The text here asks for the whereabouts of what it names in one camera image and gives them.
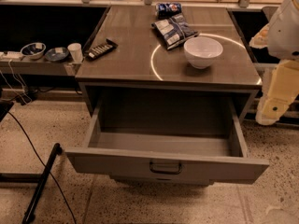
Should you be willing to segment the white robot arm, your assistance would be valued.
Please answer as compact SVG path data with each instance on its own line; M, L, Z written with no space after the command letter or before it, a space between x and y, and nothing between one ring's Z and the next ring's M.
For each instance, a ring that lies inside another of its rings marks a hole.
M263 96L256 121L272 125L289 109L299 94L299 0L284 0L268 22L249 42L252 48L267 48L280 59L263 75Z

